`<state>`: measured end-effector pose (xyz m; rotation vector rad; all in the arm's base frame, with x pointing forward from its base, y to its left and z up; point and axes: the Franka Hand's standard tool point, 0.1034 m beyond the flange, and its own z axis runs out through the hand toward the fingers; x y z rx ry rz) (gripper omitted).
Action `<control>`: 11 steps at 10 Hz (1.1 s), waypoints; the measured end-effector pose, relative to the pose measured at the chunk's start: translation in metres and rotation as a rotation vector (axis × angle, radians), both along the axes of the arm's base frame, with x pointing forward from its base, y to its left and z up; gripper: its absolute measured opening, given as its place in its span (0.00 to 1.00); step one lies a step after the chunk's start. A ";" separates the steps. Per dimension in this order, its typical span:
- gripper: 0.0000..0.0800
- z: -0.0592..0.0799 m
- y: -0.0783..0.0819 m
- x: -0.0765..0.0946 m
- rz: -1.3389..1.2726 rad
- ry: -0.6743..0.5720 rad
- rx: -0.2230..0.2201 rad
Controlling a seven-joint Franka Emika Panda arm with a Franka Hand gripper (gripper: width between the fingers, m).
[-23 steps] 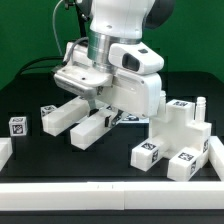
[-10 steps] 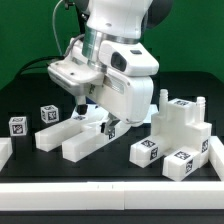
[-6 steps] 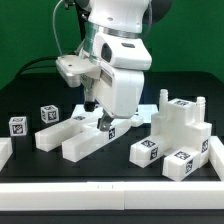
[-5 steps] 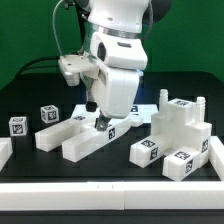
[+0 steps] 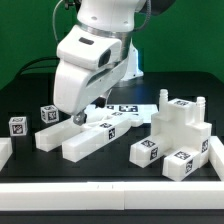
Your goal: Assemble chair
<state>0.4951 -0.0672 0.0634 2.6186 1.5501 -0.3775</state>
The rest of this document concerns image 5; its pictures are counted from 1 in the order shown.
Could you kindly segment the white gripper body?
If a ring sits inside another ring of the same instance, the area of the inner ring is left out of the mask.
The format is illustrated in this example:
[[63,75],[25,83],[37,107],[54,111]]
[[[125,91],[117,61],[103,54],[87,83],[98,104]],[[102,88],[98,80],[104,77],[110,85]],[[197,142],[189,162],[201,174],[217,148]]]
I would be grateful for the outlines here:
[[77,115],[124,77],[127,64],[125,59],[91,71],[61,59],[54,80],[54,105],[66,114]]

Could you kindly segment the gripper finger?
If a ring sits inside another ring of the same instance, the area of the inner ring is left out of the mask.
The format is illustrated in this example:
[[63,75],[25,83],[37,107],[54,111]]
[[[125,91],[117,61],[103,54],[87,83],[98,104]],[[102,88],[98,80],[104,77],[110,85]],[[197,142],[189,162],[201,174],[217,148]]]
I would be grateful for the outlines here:
[[102,95],[100,95],[96,100],[95,100],[95,106],[99,108],[104,108],[107,104],[108,98],[110,96],[111,89],[107,90],[104,92]]
[[84,111],[80,112],[79,114],[73,117],[73,123],[79,126],[85,124],[86,120],[87,120],[87,114]]

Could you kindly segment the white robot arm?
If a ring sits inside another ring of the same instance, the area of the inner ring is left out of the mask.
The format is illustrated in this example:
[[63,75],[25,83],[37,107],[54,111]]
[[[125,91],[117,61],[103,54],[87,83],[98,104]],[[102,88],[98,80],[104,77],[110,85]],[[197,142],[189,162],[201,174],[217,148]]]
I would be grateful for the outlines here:
[[137,62],[132,52],[132,35],[139,30],[134,15],[157,16],[175,1],[77,0],[78,23],[57,46],[53,102],[58,110],[81,125],[90,103],[103,107],[128,66]]

